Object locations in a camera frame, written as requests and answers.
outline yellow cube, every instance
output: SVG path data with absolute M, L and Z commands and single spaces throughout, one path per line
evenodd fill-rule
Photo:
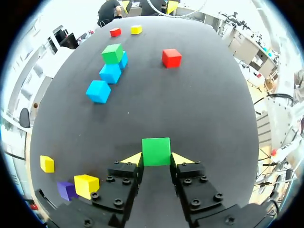
M 143 31 L 142 29 L 143 28 L 141 25 L 134 25 L 131 27 L 131 34 L 138 35 Z
M 44 172 L 51 173 L 55 172 L 55 163 L 54 160 L 48 156 L 40 156 L 40 167 Z
M 74 182 L 77 195 L 88 200 L 91 199 L 91 193 L 99 189 L 99 179 L 97 177 L 86 174 L 77 175 L 74 176 Z

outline person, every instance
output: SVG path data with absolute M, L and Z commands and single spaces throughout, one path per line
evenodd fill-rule
M 118 17 L 122 17 L 121 7 L 118 0 L 107 0 L 98 11 L 97 24 L 102 27 L 110 23 L 114 19 L 115 11 Z
M 166 6 L 167 3 L 164 0 L 150 0 L 152 5 L 161 12 L 162 6 Z M 157 16 L 158 13 L 153 10 L 147 0 L 140 0 L 139 7 L 142 8 L 141 16 Z

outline screw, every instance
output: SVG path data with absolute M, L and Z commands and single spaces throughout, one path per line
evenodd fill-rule
M 214 195 L 213 199 L 217 202 L 222 201 L 223 200 L 223 194 L 218 192 L 217 194 Z
M 184 180 L 184 185 L 191 185 L 192 184 L 192 180 L 191 179 L 185 179 Z
M 112 177 L 112 176 L 108 176 L 108 177 L 106 178 L 106 181 L 107 181 L 107 182 L 114 182 L 115 179 L 114 179 L 114 177 Z
M 93 192 L 91 193 L 91 197 L 92 197 L 92 200 L 96 200 L 96 199 L 99 198 L 99 194 L 98 194 L 97 192 L 93 191 Z
M 124 205 L 124 202 L 122 199 L 115 199 L 114 200 L 114 205 L 118 208 L 122 207 Z
M 200 182 L 205 183 L 208 181 L 208 178 L 206 176 L 202 176 L 202 177 L 200 177 L 199 180 L 200 180 Z
M 198 208 L 200 206 L 200 200 L 199 199 L 194 199 L 194 200 L 191 201 L 190 204 L 193 208 Z
M 231 215 L 226 217 L 225 223 L 229 226 L 233 225 L 236 222 L 236 219 Z
M 89 227 L 92 227 L 92 226 L 93 226 L 93 221 L 91 219 L 87 218 L 87 219 L 84 220 L 84 227 L 89 228 Z
M 131 181 L 128 178 L 124 178 L 123 185 L 129 185 L 131 184 Z

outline red button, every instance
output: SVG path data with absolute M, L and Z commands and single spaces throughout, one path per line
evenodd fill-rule
M 276 149 L 272 150 L 271 151 L 271 156 L 276 156 L 276 151 L 277 151 Z

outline green cube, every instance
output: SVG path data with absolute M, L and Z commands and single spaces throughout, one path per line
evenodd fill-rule
M 119 63 L 124 55 L 123 47 L 121 44 L 108 45 L 101 55 L 106 64 Z
M 142 139 L 144 166 L 170 165 L 170 138 Z

